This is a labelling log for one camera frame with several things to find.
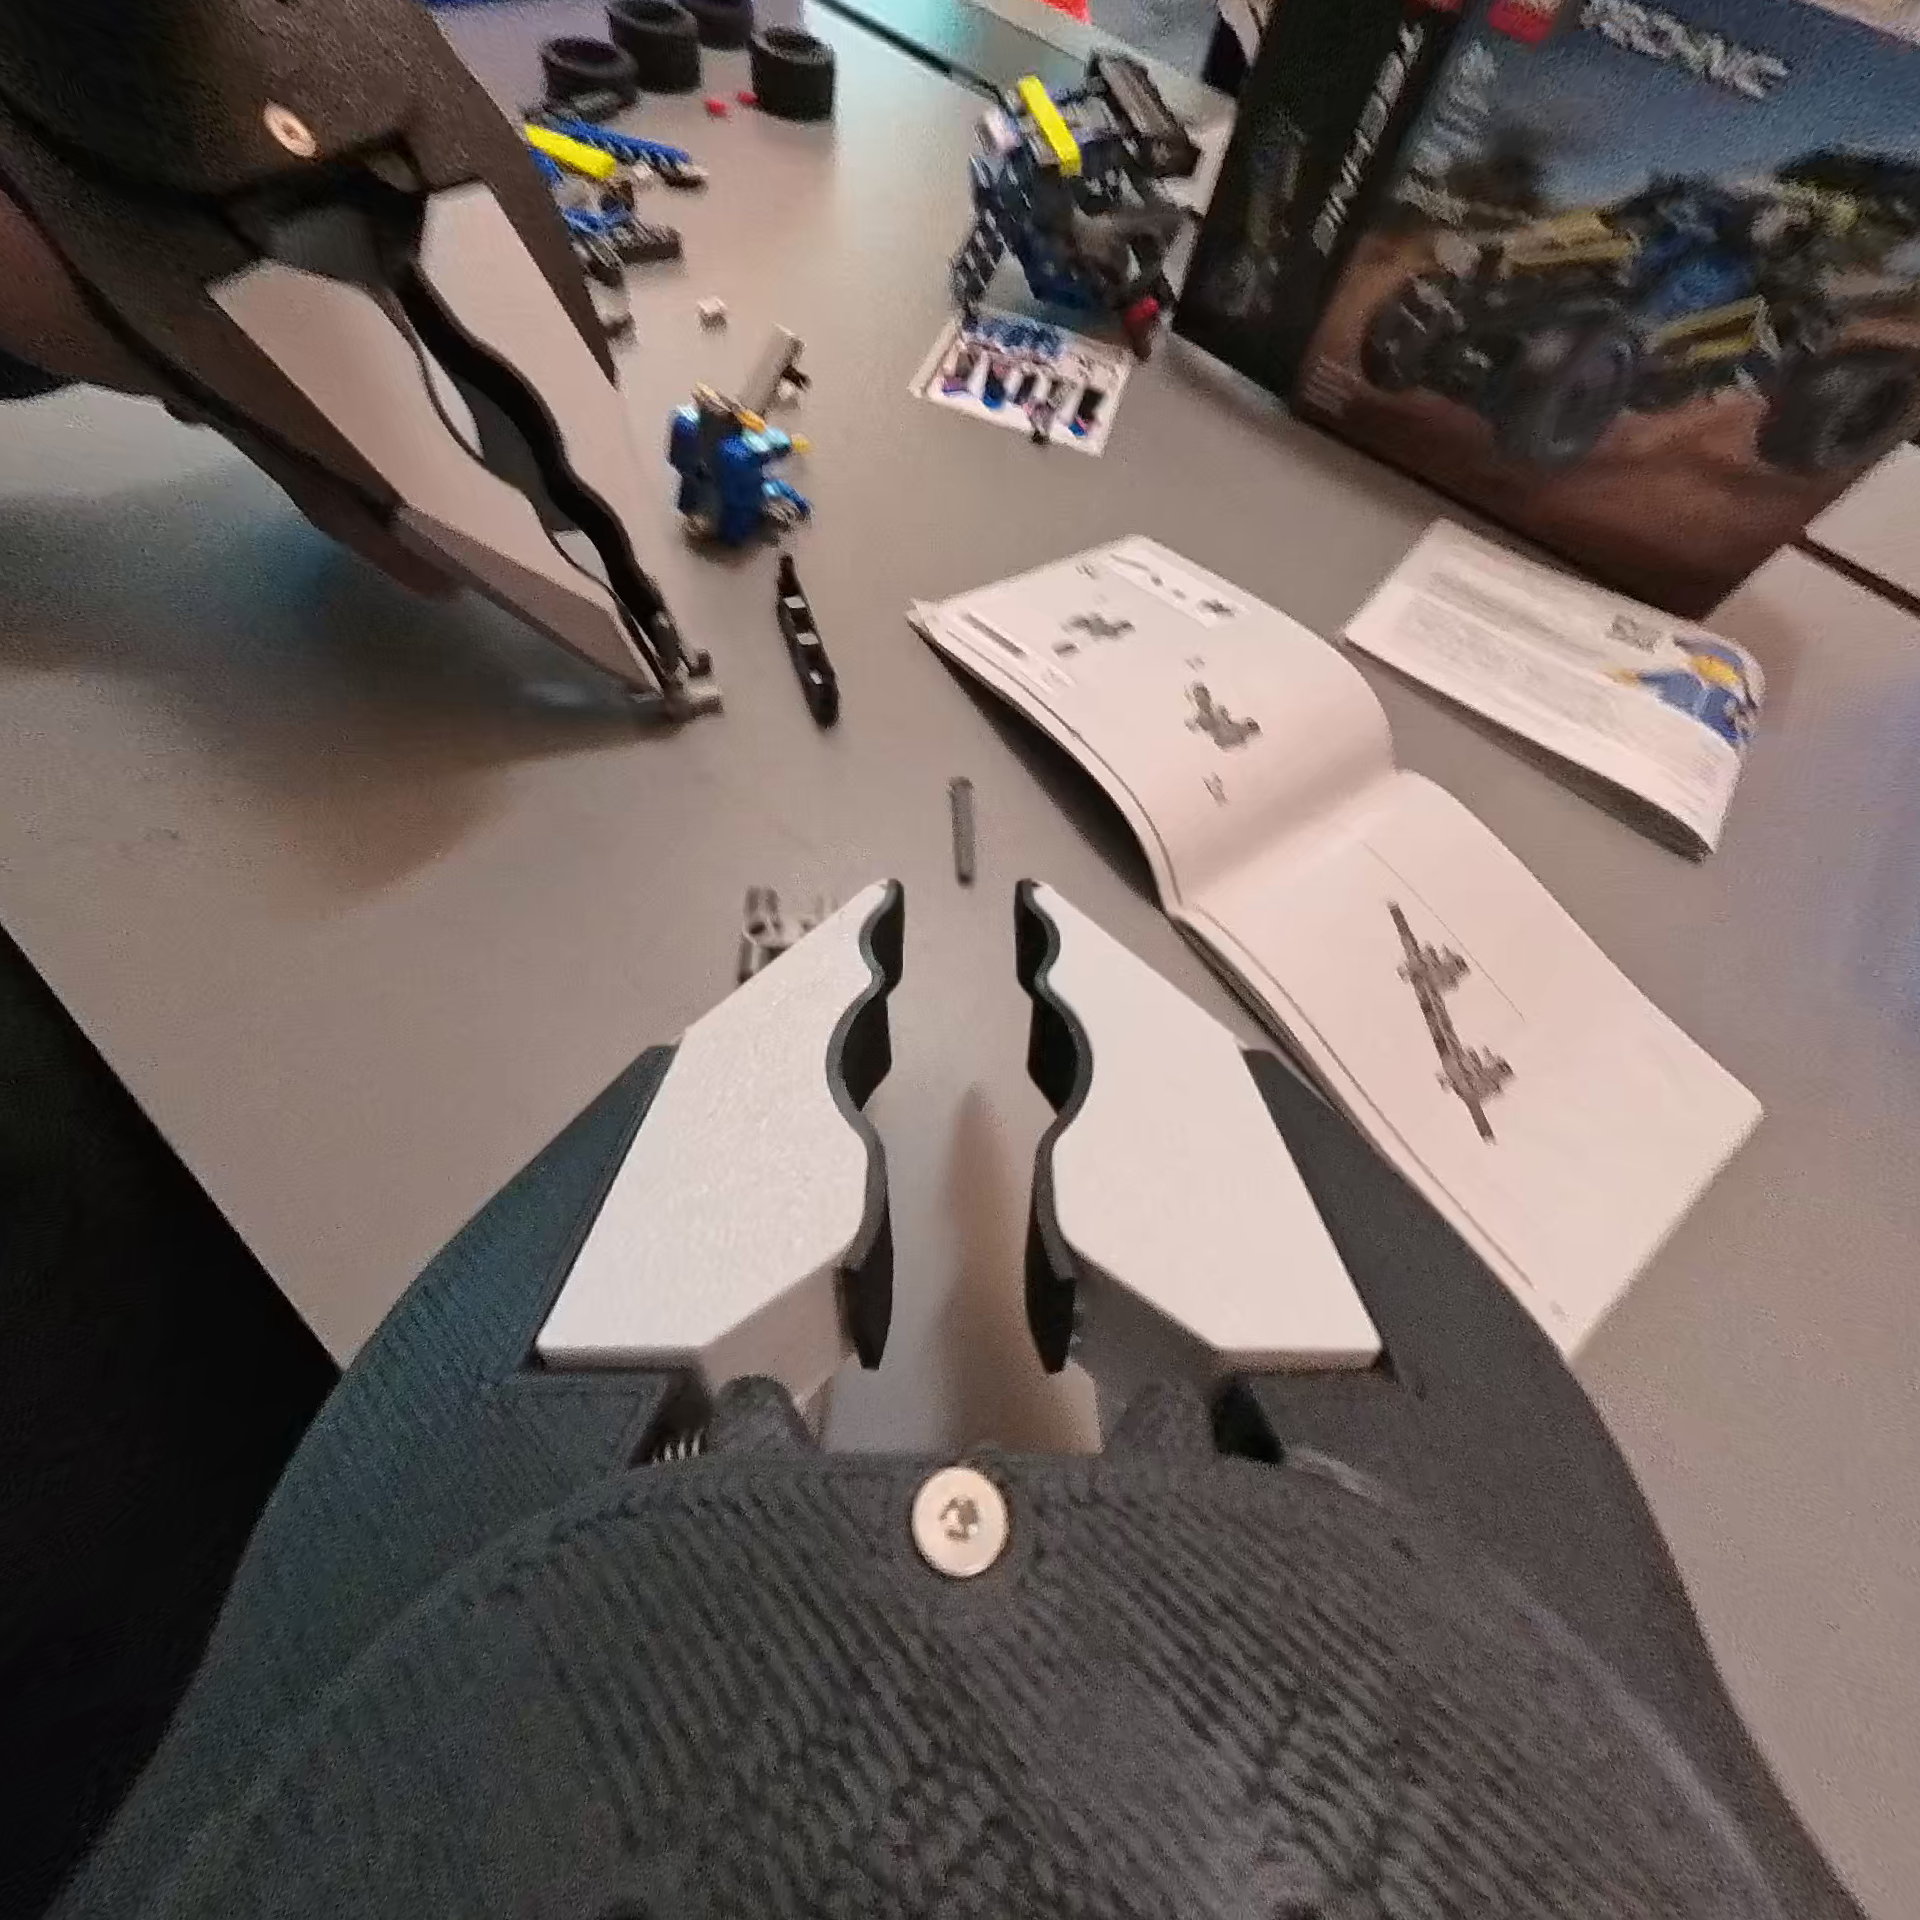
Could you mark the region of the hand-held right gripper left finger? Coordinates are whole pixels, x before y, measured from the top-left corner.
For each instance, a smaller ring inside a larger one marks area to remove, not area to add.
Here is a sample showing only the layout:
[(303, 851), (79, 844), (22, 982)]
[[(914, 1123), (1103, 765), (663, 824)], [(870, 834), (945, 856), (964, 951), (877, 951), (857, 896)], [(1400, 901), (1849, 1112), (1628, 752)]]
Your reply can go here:
[(690, 1024), (535, 1335), (560, 1374), (765, 1378), (815, 1414), (894, 1323), (885, 1146), (904, 890), (877, 880)]

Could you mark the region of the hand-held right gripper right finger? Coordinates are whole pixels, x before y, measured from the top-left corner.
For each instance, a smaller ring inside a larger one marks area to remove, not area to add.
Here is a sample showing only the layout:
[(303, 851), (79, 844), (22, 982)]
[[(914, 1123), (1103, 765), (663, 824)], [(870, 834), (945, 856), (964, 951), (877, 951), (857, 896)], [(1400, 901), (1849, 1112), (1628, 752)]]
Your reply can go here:
[(1148, 1389), (1360, 1375), (1380, 1332), (1250, 1052), (1064, 893), (1020, 884), (1030, 1175), (1023, 1314), (1042, 1368), (1088, 1378), (1110, 1442)]

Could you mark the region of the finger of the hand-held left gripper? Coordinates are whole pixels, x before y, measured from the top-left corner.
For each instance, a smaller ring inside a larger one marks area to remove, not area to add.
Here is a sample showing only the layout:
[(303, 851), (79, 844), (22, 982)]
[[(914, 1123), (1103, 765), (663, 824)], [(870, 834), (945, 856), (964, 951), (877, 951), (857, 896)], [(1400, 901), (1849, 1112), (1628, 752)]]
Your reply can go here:
[(525, 498), (535, 548), (580, 605), (608, 600), (609, 675), (705, 676), (642, 565), (644, 474), (582, 277), (557, 279), (489, 182), (424, 196), (424, 351), (472, 407), (482, 463)]
[(613, 680), (664, 692), (613, 589), (454, 432), (420, 350), (369, 292), (268, 261), (209, 294), (392, 491), (402, 542)]

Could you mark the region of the pile of loose lego pieces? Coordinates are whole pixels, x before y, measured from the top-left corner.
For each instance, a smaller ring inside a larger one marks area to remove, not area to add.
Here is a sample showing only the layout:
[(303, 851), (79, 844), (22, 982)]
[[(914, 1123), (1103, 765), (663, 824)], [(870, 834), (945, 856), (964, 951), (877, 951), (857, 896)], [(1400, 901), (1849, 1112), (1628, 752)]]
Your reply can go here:
[(709, 174), (685, 148), (556, 111), (522, 117), (519, 135), (590, 286), (617, 294), (631, 270), (681, 264), (681, 230), (648, 216), (640, 196), (705, 190)]

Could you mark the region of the blue lego assembly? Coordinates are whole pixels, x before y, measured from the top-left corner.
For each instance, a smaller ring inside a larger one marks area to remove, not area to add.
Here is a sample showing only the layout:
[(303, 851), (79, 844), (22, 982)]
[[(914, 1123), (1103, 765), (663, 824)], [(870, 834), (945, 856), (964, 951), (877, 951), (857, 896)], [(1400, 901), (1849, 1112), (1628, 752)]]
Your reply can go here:
[(774, 324), (748, 374), (728, 389), (697, 382), (668, 421), (664, 460), (690, 542), (741, 548), (812, 518), (809, 495), (783, 475), (812, 440), (777, 419), (778, 402), (809, 387), (801, 351), (801, 335)]

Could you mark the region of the black lego beam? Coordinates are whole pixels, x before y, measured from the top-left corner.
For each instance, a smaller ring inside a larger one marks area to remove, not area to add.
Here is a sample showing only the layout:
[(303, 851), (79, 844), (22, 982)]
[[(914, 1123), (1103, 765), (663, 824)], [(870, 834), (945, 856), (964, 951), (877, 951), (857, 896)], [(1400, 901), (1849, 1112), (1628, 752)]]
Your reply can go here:
[(817, 728), (833, 728), (841, 714), (841, 690), (824, 638), (800, 583), (797, 565), (788, 554), (778, 556), (774, 572), (774, 623), (812, 722)]

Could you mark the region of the partly built lego vehicle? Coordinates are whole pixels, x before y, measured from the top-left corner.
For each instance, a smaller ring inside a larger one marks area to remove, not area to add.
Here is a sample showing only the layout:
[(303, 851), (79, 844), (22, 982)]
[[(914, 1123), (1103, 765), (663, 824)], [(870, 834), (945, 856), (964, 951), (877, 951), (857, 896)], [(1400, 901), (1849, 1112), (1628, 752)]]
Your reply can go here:
[(1175, 302), (1167, 263), (1188, 220), (1167, 182), (1193, 178), (1199, 158), (1133, 55), (1096, 51), (1060, 92), (1022, 78), (976, 125), (951, 307), (972, 318), (1012, 258), (1036, 300), (1116, 324), (1145, 360)]

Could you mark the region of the dark lego set box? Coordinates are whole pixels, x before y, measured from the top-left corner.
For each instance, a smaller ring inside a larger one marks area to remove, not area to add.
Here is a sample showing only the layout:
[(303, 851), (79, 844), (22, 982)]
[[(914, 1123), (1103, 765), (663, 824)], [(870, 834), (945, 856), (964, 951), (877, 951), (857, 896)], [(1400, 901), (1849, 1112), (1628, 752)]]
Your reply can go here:
[(1176, 333), (1703, 613), (1914, 436), (1914, 5), (1284, 3)]

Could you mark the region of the open instruction manual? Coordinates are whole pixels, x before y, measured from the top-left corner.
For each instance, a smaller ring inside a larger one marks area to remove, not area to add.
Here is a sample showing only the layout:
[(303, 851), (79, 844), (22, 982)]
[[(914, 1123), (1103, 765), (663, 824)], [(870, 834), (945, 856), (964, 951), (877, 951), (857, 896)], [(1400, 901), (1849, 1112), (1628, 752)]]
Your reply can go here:
[(1760, 1101), (1289, 614), (1133, 535), (904, 616), (1116, 804), (1161, 911), (1574, 1352)]

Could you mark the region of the sticker sheet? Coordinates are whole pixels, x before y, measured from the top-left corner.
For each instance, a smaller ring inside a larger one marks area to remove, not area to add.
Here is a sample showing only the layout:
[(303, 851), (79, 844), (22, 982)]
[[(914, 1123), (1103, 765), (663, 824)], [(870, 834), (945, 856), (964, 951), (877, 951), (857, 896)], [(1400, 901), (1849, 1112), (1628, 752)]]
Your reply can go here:
[(1017, 432), (1023, 440), (1030, 440), (1023, 407), (1048, 399), (1048, 445), (1096, 456), (1133, 370), (1126, 344), (983, 307), (945, 323), (910, 390), (951, 416)]

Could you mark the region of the white printed leaflet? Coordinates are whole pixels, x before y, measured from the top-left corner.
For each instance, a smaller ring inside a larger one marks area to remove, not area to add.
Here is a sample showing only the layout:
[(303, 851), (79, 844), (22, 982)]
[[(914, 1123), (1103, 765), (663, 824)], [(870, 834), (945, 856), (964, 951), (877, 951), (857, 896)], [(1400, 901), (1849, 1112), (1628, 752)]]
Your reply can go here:
[(1432, 520), (1341, 630), (1360, 653), (1668, 830), (1720, 844), (1764, 707), (1736, 643)]

